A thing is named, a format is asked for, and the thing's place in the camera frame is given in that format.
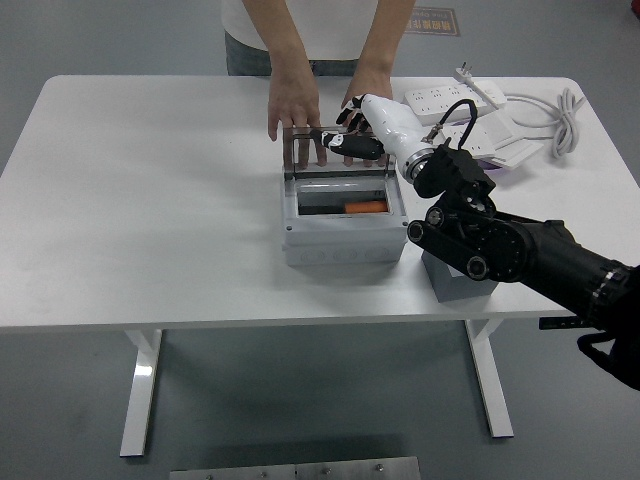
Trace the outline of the person's right hand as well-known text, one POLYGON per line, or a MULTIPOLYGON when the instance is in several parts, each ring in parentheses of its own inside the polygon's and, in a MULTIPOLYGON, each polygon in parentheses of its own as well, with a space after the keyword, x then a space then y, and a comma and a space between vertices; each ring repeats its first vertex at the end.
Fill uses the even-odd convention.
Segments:
POLYGON ((268 100, 267 132, 275 142, 278 130, 321 126, 319 92, 309 65, 273 69, 268 100))

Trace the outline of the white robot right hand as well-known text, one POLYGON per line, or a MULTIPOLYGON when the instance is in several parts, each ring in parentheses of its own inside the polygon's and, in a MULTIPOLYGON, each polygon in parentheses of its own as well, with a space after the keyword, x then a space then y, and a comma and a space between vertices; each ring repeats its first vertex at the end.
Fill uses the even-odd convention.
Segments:
POLYGON ((312 129, 311 139, 330 151, 363 160, 378 160, 384 154, 412 163, 431 155, 435 148, 426 140, 426 130, 411 108, 373 94, 348 101, 337 119, 351 117, 345 133, 312 129))

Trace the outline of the person's left hand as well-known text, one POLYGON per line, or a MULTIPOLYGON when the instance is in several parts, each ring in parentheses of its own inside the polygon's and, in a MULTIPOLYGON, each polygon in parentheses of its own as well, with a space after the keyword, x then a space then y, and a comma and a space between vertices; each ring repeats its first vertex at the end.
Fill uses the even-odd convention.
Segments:
POLYGON ((386 70, 368 67, 363 63, 359 63, 341 106, 345 108, 353 97, 363 94, 374 94, 379 97, 392 99, 393 92, 390 74, 386 70))

